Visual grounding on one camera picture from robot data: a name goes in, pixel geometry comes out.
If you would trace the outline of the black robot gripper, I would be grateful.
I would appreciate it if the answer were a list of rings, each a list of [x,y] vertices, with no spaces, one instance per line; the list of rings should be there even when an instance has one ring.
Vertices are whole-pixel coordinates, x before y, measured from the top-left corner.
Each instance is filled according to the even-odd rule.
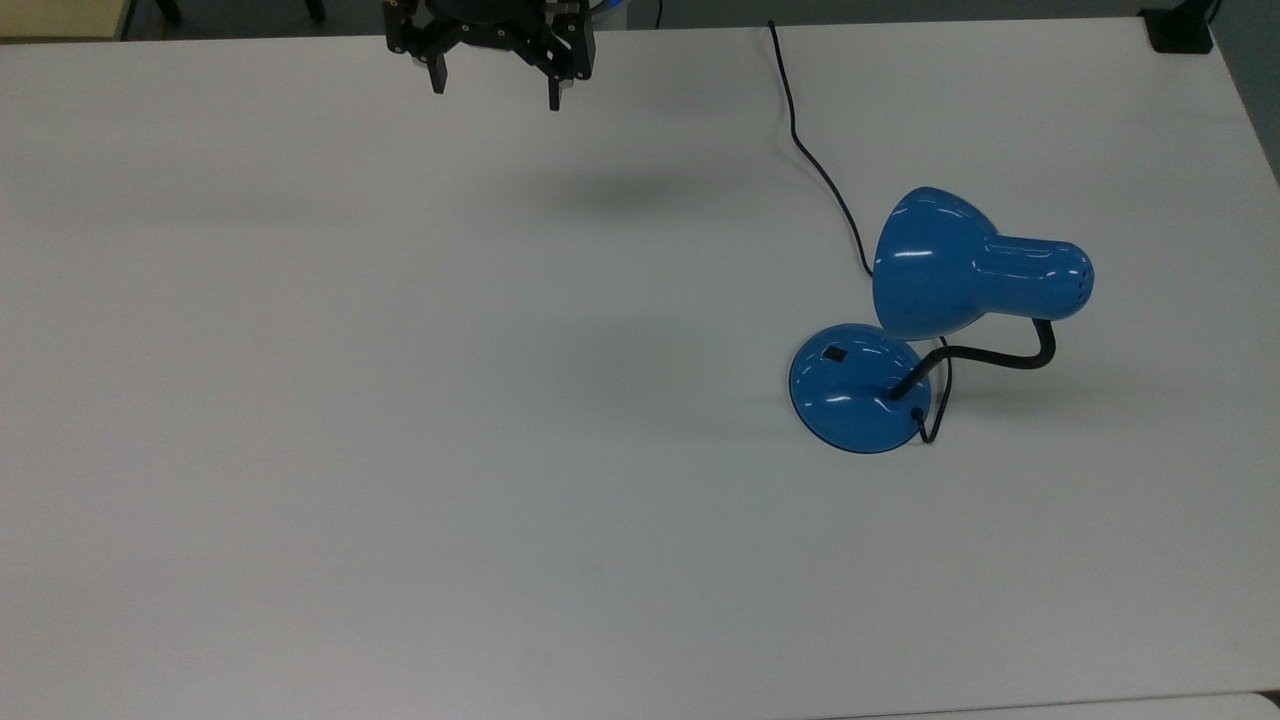
[[[428,72],[436,95],[448,82],[445,56],[460,45],[512,53],[540,70],[550,111],[561,110],[564,82],[594,76],[589,1],[387,1],[385,40]]]

